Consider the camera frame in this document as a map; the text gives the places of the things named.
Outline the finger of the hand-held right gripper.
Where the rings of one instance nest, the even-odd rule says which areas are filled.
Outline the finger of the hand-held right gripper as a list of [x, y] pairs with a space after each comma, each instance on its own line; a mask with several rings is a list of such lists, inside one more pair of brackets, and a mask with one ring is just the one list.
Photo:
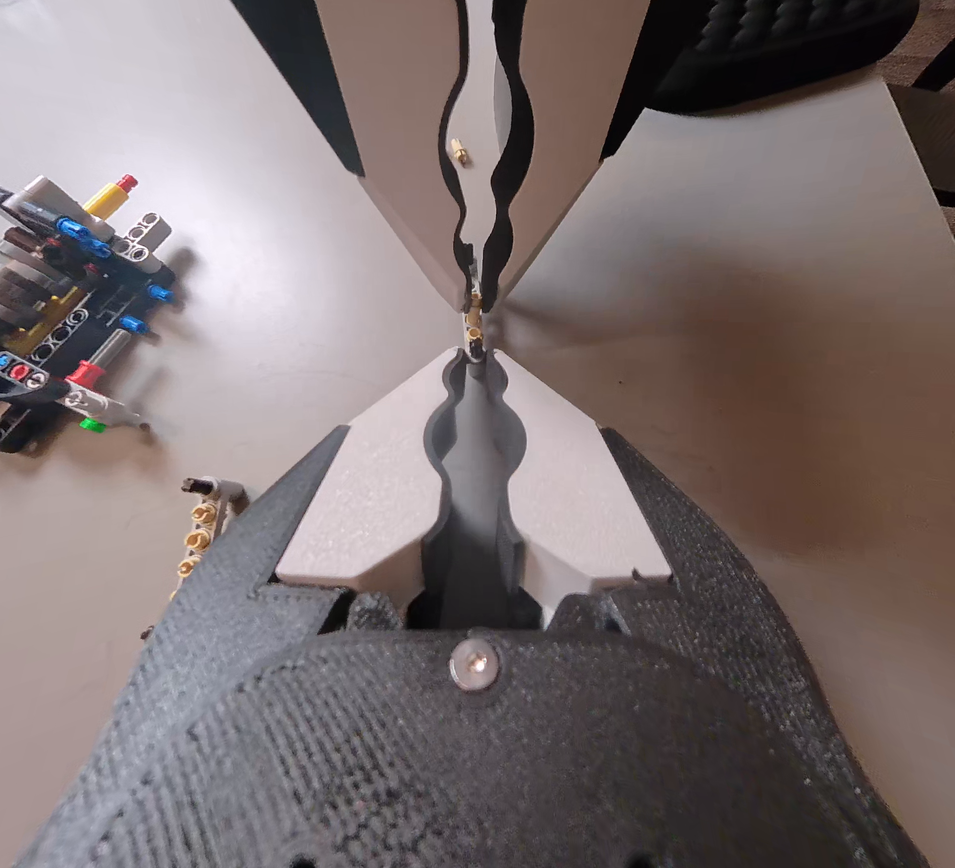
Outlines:
[[651, 0], [495, 0], [509, 132], [492, 175], [481, 293], [519, 281], [601, 166]]
[[469, 65], [464, 0], [314, 0], [359, 182], [438, 294], [470, 301], [467, 209], [446, 139]]

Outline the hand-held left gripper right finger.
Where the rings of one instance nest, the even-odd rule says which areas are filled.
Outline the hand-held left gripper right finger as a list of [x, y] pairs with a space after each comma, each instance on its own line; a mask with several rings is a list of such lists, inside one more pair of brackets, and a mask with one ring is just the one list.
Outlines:
[[507, 483], [523, 547], [521, 588], [544, 622], [564, 598], [664, 583], [672, 570], [598, 424], [502, 352], [502, 404], [519, 419], [523, 454]]

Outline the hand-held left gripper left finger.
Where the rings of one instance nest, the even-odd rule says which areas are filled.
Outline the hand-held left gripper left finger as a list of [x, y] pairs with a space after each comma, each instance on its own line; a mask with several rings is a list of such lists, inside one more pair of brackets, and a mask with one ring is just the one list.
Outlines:
[[352, 421], [277, 564], [280, 583], [377, 593], [399, 611], [425, 590], [466, 376], [464, 351], [448, 349]]

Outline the lego car chassis assembly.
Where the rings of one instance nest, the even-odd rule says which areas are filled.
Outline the lego car chassis assembly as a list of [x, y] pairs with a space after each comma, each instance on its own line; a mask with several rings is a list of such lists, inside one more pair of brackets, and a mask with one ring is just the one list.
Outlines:
[[45, 443], [67, 417], [95, 433], [146, 427], [102, 390], [156, 309], [176, 301], [176, 274], [157, 254], [171, 234], [164, 218], [113, 227], [137, 185], [123, 175], [84, 203], [43, 175], [2, 188], [2, 454]]

